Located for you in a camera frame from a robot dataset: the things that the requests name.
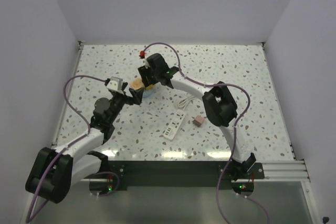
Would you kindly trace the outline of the yellow cube socket adapter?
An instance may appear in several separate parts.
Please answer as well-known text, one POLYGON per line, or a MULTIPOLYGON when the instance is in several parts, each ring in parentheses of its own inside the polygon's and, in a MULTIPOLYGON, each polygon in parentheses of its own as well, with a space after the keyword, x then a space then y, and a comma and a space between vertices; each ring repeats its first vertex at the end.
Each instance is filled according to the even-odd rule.
POLYGON ((154 87, 155 87, 155 85, 154 85, 154 84, 151 84, 151 85, 147 86, 145 89, 146 89, 146 90, 151 90, 151 89, 153 89, 154 87))

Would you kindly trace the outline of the beige cube socket adapter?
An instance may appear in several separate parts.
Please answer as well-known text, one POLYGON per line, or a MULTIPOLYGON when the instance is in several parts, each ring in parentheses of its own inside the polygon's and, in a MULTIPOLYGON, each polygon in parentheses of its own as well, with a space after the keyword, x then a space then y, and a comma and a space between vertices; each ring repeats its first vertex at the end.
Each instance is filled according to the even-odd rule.
POLYGON ((142 82, 142 79, 136 78, 130 82, 130 87, 134 90, 140 90, 140 89, 145 88, 145 85, 142 82))

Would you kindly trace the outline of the light blue round power socket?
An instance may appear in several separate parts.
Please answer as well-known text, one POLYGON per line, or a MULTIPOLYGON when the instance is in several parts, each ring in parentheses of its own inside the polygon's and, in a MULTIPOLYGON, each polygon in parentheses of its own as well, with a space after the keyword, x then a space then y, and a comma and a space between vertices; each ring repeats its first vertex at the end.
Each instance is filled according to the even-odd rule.
POLYGON ((148 87, 144 90, 142 98, 147 98, 151 96, 154 93, 155 88, 154 87, 148 87))

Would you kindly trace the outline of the pink cube socket adapter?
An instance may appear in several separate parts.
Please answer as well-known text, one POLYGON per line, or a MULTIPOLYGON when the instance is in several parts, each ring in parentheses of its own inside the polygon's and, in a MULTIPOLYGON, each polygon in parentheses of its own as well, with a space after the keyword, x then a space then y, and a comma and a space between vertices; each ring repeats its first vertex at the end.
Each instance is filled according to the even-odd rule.
POLYGON ((202 116, 197 115, 193 120, 193 124, 197 127, 201 127, 204 121, 205 119, 202 116))

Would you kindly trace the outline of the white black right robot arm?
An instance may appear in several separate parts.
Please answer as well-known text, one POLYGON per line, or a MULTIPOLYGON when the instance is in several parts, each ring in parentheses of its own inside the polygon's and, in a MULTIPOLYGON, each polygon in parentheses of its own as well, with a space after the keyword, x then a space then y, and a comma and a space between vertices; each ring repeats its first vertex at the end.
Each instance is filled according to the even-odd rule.
POLYGON ((163 56, 153 54, 145 60, 145 65, 138 67, 138 72, 145 87, 160 83, 171 89, 184 91, 202 101, 207 119, 219 127, 230 148, 231 156, 222 170, 232 180, 248 177, 256 162, 244 134, 238 128, 238 121, 247 109, 238 115, 237 103, 229 87, 239 86, 219 82, 208 84, 192 80, 183 74, 180 68, 169 67, 163 56))

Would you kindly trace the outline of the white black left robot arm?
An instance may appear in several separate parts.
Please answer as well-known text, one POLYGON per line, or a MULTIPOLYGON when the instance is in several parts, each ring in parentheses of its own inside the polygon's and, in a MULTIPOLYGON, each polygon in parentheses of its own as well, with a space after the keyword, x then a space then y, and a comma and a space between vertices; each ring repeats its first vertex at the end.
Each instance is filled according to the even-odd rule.
POLYGON ((112 98, 99 98, 94 104, 89 132, 56 149, 42 148, 28 175, 25 189, 53 203, 61 202, 71 185, 93 174, 108 174, 107 157, 95 149, 107 142, 115 129, 113 123, 124 105, 140 105, 144 88, 112 91, 112 98))

